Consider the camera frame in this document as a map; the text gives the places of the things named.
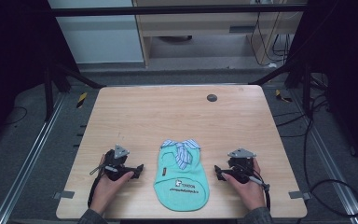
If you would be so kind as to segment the black metal stand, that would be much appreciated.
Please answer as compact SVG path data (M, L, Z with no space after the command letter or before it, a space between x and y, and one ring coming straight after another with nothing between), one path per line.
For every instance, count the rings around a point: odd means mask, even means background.
M275 69L264 77L250 82L250 85L262 86L273 78L287 73L288 76L284 81L284 86L287 88L294 88L299 83L302 83L302 107L305 114L311 118L311 108L310 108L310 65L306 62L301 62L300 60L291 60L284 64L283 66Z
M79 72L73 71L62 64L50 63L44 70L44 87L45 87L45 102L46 102L46 118L48 121L52 118L54 112L52 85L55 85L59 92L68 92L71 90L71 85L67 80L67 76L86 84L93 89L103 88L102 84L83 77Z

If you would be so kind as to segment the person's left hand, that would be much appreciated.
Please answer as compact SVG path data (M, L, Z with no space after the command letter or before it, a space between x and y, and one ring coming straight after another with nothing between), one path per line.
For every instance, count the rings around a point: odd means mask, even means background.
M107 207L113 202L120 189L132 178L132 176L133 172L127 172L120 179L112 181L109 177L103 175L95 187L89 208L102 216Z

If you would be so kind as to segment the black horizontal frame bar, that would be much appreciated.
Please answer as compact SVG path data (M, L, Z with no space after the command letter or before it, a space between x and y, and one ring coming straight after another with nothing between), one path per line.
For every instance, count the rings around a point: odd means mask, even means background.
M248 12L297 12L309 8L307 4L272 5L201 5L201 6L161 6L161 7L97 7L97 8L57 8L48 13L55 17L74 16L124 16L124 15L168 15L198 13L248 13Z

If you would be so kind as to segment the aluminium floor rail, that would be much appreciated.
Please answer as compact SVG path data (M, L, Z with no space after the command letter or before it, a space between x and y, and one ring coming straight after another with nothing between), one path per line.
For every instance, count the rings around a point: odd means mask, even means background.
M311 140L316 153L324 165L324 169L329 176L328 180L332 181L333 188L345 210L345 215L352 224L358 224L358 196L355 194L355 190L351 189L351 186L339 170L337 163L328 152L327 146L316 125L309 117L311 110L303 108L301 97L296 91L291 91L291 94L299 111L305 116L304 121L308 127L305 137Z
M51 130L57 120L57 117L62 111L62 105L65 101L67 94L59 93L57 95L57 101L53 105L53 110L50 117L44 121L38 136L34 140L34 143L27 154L27 157L22 164L13 184L11 185L5 199L0 205L0 224L7 224L10 215L20 198L23 189L29 179L31 172L38 160L38 157L46 144Z

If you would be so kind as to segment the teal pet shirt striped collar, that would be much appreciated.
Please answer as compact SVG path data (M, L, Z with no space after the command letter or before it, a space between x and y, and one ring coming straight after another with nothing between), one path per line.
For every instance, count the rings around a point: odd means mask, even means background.
M209 184L195 140L161 144L154 190L160 203L176 212L196 211L208 202Z

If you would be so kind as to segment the yellow black striped tape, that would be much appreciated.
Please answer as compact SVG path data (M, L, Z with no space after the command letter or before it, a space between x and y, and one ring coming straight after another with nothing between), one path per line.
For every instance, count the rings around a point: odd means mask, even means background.
M76 108L80 108L82 107L82 105L84 104L85 102L85 99L87 97L87 93L86 92L82 92L78 98L78 101L77 101L77 104L76 104Z
M291 103L291 102L293 102L290 97L283 97L280 90L276 90L276 91L275 91L275 96L276 96L276 98L277 98L278 100L281 100L281 101L283 101L283 102L286 102L286 103Z

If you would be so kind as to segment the light wooden desk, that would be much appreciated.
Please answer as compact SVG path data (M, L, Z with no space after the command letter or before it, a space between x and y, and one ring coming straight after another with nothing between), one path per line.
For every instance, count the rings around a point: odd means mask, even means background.
M300 4L308 0L131 0L136 7L200 5ZM269 60L277 35L293 35L302 18L300 12L248 12L214 14L138 15L138 33L145 63L151 43L158 36L246 34L258 63Z

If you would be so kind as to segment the grey metal table bracket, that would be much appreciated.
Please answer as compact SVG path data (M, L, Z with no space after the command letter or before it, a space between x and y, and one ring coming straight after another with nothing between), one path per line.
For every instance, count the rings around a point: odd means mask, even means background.
M304 201L309 200L311 195L309 192L302 192L302 191L289 191L288 192L291 199L303 199Z
M73 191L57 191L54 193L53 198L56 200L59 200L61 198L66 198L66 199L72 199L74 197L75 193Z

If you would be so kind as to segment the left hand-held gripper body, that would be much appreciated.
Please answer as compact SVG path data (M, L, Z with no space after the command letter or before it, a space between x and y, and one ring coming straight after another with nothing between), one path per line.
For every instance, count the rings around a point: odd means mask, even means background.
M134 171L133 168L125 166L129 154L130 152L120 145L115 145L114 149L105 154L103 170L110 180L119 180L127 172Z

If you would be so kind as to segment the white cabinet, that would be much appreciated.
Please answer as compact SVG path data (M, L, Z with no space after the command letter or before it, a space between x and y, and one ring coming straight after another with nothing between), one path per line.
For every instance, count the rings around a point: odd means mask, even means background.
M48 0L52 9L132 7L131 0ZM57 17L65 40L78 64L142 63L135 17Z

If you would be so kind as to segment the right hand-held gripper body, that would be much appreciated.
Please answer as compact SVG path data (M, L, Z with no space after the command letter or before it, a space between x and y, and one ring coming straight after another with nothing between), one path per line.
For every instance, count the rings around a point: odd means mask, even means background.
M238 182L246 184L250 180L250 176L254 174L254 152L244 148L238 148L227 154L229 156L228 166L229 174Z

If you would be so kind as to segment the person's right hand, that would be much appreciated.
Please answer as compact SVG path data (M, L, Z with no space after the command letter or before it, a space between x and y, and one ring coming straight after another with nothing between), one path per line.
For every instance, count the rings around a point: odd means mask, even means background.
M229 174L226 174L226 177L226 181L239 194L242 203L248 211L266 206L264 190L259 184L253 181L242 184Z

